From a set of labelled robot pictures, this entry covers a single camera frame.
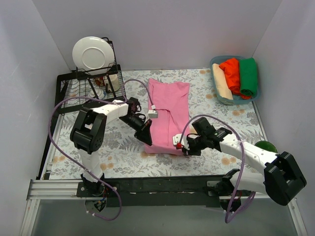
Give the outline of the pink t shirt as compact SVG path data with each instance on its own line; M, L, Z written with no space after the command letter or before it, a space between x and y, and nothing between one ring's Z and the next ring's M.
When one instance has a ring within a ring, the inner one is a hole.
M149 79L148 89L158 117L152 119L152 145L145 145L147 154L183 154L173 145L173 136L182 133L189 121L189 88L189 83Z

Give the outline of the floral green-inside mug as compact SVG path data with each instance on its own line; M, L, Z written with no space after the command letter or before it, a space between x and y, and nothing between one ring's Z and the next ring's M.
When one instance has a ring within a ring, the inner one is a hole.
M271 142L268 142L268 141L258 141L257 143L255 143L255 146L266 151L270 151L274 153L278 152L276 147Z

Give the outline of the clear blue plastic bin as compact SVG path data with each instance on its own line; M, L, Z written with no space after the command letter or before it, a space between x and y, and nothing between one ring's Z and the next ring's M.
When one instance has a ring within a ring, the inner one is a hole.
M225 62L226 60L228 59L231 59L231 58L236 58L237 60L243 60L245 59L244 57L241 57L241 56L232 56L232 55L226 55L226 56L216 56L214 58L212 58L210 60L210 68L212 70L212 66L214 63L216 64L221 64L222 62ZM224 97L221 97L219 95L219 92L218 92L218 89L217 89L217 84L216 84L216 81L214 79L214 73L213 71L211 71L211 78L213 80L213 86L214 86L214 90L215 90L215 93L217 95L217 98L219 100L220 103L224 104L224 105L244 105L244 104L248 104L248 103L251 103L251 102L254 102L256 101L259 97L260 97L260 88L257 87L257 93L255 96L252 96L251 99L242 99L239 95L233 95L233 99L226 99Z

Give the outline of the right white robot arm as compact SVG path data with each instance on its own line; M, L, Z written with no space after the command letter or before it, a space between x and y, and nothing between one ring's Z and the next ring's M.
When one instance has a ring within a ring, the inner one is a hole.
M241 167L210 186L210 192L218 196L232 196L242 190L259 192L285 206L307 185L292 154L278 154L242 141L227 124L215 129L206 115L197 115L189 123L196 130L193 137L185 133L173 137L174 146L184 155L200 156L202 150L210 148L241 160Z

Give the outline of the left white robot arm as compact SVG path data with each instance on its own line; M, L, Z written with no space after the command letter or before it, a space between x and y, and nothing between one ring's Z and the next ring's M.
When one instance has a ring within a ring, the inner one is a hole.
M151 146L152 120L140 113L141 105L136 98L126 102L114 100L97 108L84 107L79 111L70 134L70 140L78 149L84 172L83 186L91 195L98 197L105 191L104 173L100 167L99 149L103 143L106 124L120 119L135 130L134 137Z

